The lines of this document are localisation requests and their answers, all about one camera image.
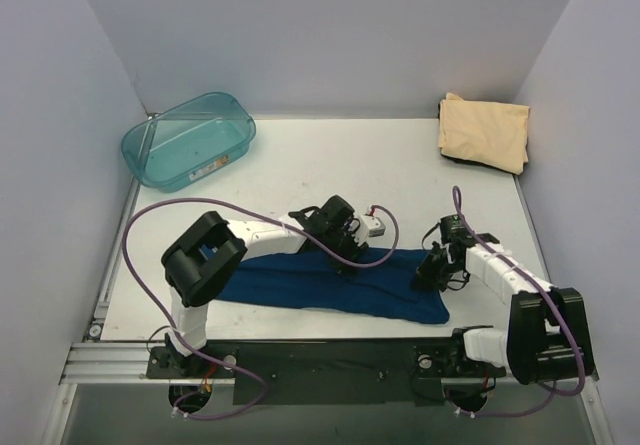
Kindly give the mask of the blue t shirt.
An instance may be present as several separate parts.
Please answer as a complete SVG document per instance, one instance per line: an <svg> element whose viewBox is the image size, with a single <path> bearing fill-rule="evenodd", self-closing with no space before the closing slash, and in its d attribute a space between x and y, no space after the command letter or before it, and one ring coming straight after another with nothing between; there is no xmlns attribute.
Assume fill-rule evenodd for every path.
<svg viewBox="0 0 640 445"><path fill-rule="evenodd" d="M411 287L415 269L425 256L422 250L398 249L383 264L353 274L338 273L322 251L251 258L241 262L218 298L442 325L450 313L440 293Z"/></svg>

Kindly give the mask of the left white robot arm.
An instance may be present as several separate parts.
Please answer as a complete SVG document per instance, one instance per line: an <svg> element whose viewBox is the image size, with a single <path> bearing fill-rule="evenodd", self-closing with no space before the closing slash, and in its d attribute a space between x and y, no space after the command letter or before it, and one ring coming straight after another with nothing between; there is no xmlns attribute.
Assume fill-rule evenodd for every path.
<svg viewBox="0 0 640 445"><path fill-rule="evenodd" d="M385 233L377 218L357 215L340 196L264 221L226 221L215 211L204 213L163 254L174 321L165 344L170 365L184 377L205 366L208 304L217 298L243 260L276 254L293 255L326 246L357 262L368 240Z"/></svg>

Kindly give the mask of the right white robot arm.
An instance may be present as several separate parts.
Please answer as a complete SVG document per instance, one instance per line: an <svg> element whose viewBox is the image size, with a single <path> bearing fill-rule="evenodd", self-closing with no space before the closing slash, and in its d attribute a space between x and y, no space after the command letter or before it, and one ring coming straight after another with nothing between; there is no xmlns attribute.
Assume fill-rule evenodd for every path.
<svg viewBox="0 0 640 445"><path fill-rule="evenodd" d="M465 286L481 282L506 305L504 330L490 325L458 328L446 361L458 374L481 363L509 371L521 384L586 379L595 371L581 294L558 288L518 263L489 233L470 232L462 218L449 215L435 228L435 241L418 265L411 287L421 292L452 288L455 276Z"/></svg>

